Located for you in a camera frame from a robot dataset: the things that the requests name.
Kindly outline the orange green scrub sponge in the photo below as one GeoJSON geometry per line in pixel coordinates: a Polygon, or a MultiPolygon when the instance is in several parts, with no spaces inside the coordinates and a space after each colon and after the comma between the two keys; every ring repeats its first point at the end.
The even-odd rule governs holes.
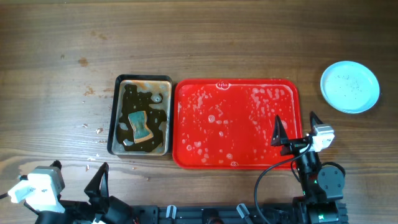
{"type": "Polygon", "coordinates": [[[128,114],[128,120],[133,129],[134,142],[136,144],[149,140],[154,136],[147,125],[147,114],[145,111],[136,111],[128,114]]]}

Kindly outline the white plate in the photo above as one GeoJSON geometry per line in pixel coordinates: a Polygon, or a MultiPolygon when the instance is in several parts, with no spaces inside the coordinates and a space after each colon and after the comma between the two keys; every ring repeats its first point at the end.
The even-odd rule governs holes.
{"type": "Polygon", "coordinates": [[[359,114],[379,100],[380,86],[370,69],[358,62],[340,61],[330,65],[320,78],[320,90],[334,109],[359,114]]]}

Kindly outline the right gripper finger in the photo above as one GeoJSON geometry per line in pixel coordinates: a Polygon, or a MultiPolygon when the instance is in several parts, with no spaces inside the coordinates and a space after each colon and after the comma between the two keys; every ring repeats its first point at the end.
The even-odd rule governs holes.
{"type": "Polygon", "coordinates": [[[324,131],[324,122],[315,114],[314,111],[310,112],[310,126],[312,134],[320,134],[324,131]]]}
{"type": "Polygon", "coordinates": [[[271,146],[283,146],[289,143],[289,138],[279,115],[275,116],[274,131],[271,139],[271,146]]]}

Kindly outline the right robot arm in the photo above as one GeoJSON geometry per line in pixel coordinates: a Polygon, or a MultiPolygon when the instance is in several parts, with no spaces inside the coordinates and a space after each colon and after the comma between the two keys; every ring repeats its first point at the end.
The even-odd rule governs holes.
{"type": "Polygon", "coordinates": [[[292,155],[303,195],[292,202],[291,223],[348,223],[346,205],[339,203],[345,186],[344,168],[335,162],[321,162],[318,153],[335,138],[334,129],[310,113],[311,131],[303,138],[290,139],[279,116],[275,117],[272,146],[282,148],[281,156],[292,155]]]}

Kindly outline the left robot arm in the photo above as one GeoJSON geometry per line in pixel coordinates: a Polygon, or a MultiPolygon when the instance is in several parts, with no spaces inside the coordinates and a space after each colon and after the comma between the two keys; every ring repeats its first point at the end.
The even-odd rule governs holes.
{"type": "Polygon", "coordinates": [[[61,200],[65,182],[60,161],[50,166],[38,166],[28,175],[19,178],[19,183],[8,194],[14,203],[24,201],[24,206],[33,211],[37,223],[138,223],[134,210],[108,191],[109,165],[103,163],[85,187],[87,202],[61,200]]]}

